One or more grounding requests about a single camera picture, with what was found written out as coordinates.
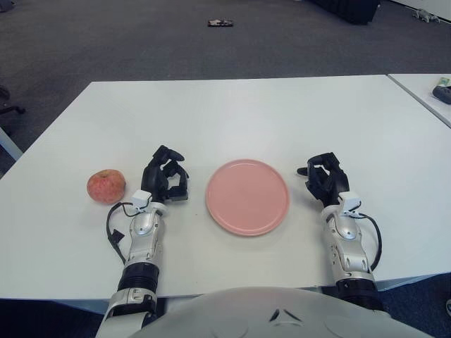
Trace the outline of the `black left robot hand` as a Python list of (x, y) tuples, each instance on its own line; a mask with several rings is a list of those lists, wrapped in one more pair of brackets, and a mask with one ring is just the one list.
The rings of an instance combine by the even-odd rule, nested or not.
[(152, 195), (152, 201), (186, 201), (189, 175), (179, 164), (185, 160), (177, 151), (161, 145), (142, 174), (141, 190)]

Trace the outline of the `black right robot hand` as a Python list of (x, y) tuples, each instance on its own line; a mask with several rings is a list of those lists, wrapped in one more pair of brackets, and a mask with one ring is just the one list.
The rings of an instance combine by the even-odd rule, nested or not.
[(306, 167), (297, 169), (297, 174), (307, 177), (307, 189), (324, 208), (338, 205), (339, 193), (350, 190), (347, 175), (333, 152), (310, 158)]

